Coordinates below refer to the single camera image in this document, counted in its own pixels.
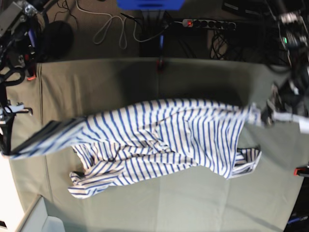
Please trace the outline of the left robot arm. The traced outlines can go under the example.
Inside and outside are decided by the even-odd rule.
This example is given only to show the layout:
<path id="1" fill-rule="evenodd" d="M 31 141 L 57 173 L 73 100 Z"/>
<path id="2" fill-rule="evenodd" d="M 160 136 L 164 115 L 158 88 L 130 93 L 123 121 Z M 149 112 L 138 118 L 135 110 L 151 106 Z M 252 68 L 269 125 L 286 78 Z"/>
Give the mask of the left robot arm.
<path id="1" fill-rule="evenodd" d="M 303 134 L 309 132 L 309 30 L 303 9 L 290 10 L 284 0 L 266 4 L 278 26 L 279 40 L 287 52 L 290 76 L 281 84 L 273 83 L 271 95 L 261 113 L 264 125 L 295 122 Z"/>

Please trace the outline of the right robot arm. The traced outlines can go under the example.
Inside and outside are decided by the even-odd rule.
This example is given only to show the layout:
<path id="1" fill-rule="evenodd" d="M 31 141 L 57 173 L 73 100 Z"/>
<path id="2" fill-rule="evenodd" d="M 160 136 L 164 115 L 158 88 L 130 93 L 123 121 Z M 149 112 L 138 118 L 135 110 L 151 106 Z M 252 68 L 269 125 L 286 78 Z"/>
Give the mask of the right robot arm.
<path id="1" fill-rule="evenodd" d="M 0 75 L 0 151 L 6 156 L 11 154 L 12 128 L 16 114 L 32 112 L 31 108 L 26 108 L 23 104 L 10 105 L 6 88 L 17 86 L 25 80 L 26 70 L 37 63 L 46 42 L 34 53 L 34 58 L 21 67 L 13 66 L 8 54 L 15 42 L 29 34 L 30 21 L 37 14 L 43 16 L 45 25 L 49 23 L 46 15 L 47 3 L 47 0 L 14 0 L 0 14 L 0 69 L 8 68 L 7 73 Z"/>

